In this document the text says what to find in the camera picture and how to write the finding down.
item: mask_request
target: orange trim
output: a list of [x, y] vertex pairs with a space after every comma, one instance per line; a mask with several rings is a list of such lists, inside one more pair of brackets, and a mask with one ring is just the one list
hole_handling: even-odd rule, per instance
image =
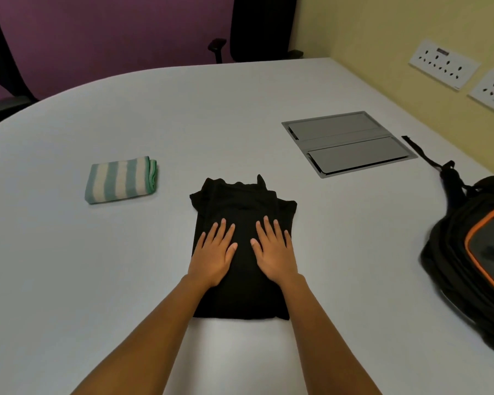
[[479, 222], [477, 222], [476, 225], [470, 229], [470, 231], [467, 234], [467, 237], [465, 238], [465, 249], [467, 250], [468, 255], [470, 256], [470, 258], [472, 259], [472, 261], [474, 262], [474, 265], [479, 269], [480, 272], [483, 273], [483, 276], [485, 276], [485, 278], [494, 286], [494, 280], [492, 279], [492, 277], [490, 276], [490, 274], [488, 274], [485, 271], [485, 269], [483, 269], [483, 267], [477, 261], [477, 259], [474, 257], [474, 255], [472, 254], [472, 252], [470, 251], [470, 248], [468, 246], [468, 243], [470, 242], [470, 240], [472, 239], [472, 237], [474, 236], [474, 234], [481, 227], [483, 227], [489, 220], [491, 220], [493, 217], [494, 217], [494, 211], [490, 212], [487, 216], [485, 216], [483, 219], [481, 219]]

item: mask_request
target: left hand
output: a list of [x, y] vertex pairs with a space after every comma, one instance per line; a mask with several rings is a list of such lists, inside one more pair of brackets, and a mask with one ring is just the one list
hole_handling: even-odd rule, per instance
[[231, 224], [227, 234], [225, 225], [226, 220], [221, 219], [219, 230], [214, 223], [206, 239], [205, 233], [201, 234], [190, 261], [188, 276], [201, 280], [208, 288], [220, 284], [238, 248], [237, 243], [229, 246], [235, 225]]

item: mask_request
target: forearm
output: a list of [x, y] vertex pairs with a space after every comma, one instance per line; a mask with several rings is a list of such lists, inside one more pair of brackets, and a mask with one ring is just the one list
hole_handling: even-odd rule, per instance
[[302, 275], [282, 285], [310, 395], [380, 394]]
[[207, 287], [185, 276], [72, 395], [157, 395]]

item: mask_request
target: purple wall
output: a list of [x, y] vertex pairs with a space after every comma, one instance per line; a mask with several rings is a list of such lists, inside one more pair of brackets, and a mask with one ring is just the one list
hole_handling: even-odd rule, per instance
[[[0, 0], [0, 25], [38, 98], [135, 70], [215, 63], [234, 0]], [[228, 46], [224, 61], [231, 62]]]

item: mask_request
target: yellow wall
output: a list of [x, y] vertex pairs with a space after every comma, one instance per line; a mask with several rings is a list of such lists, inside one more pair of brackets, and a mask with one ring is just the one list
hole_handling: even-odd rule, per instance
[[[424, 38], [481, 63], [460, 92], [408, 65]], [[494, 112], [467, 97], [494, 68], [494, 0], [299, 0], [292, 41], [305, 57], [342, 63], [494, 172]]]

